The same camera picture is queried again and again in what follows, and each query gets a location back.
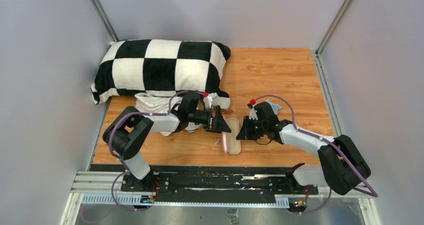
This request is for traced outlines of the pink glasses case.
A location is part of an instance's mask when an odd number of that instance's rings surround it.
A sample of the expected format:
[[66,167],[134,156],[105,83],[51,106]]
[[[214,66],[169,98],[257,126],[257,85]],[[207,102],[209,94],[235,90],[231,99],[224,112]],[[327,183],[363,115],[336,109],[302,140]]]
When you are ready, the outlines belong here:
[[231,132],[221,133],[221,144],[225,154],[237,155],[242,151],[241,141],[237,140],[240,132],[240,122],[237,118],[228,118],[225,120],[231,129]]

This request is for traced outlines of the light blue cleaning cloth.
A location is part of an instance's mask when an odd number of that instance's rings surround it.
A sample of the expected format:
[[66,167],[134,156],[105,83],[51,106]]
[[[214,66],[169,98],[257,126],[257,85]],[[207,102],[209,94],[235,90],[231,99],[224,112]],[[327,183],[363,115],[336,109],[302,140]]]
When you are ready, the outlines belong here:
[[282,109],[282,106],[272,102],[271,100],[267,99],[266,102],[271,106],[272,111],[274,112],[275,115],[279,114],[279,110]]

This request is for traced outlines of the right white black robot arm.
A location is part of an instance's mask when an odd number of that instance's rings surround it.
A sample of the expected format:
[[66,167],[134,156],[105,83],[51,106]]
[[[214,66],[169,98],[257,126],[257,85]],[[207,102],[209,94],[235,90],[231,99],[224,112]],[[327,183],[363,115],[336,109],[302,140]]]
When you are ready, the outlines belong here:
[[339,195],[352,190],[376,197],[376,191],[367,182],[371,169],[347,135],[336,137],[306,130],[294,120],[280,120],[268,102],[248,104],[250,114],[243,118],[237,140],[256,141],[266,136],[270,141],[297,147],[319,159],[318,165],[299,163],[286,171],[285,186],[292,194],[298,194],[306,186],[328,186]]

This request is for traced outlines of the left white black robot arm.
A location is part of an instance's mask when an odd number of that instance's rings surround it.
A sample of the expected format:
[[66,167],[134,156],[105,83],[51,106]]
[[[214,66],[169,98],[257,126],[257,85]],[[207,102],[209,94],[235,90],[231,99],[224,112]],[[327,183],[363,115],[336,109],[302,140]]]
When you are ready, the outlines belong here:
[[134,106],[126,107],[103,132],[102,139],[109,152],[124,166],[127,174],[134,177],[134,185],[140,191],[149,191],[153,178],[151,168],[145,161],[141,148],[150,133],[178,133],[189,123],[203,127],[210,133],[231,133],[220,105],[213,105],[216,93],[193,90],[179,92],[182,100],[176,105],[168,102],[166,113],[141,112]]

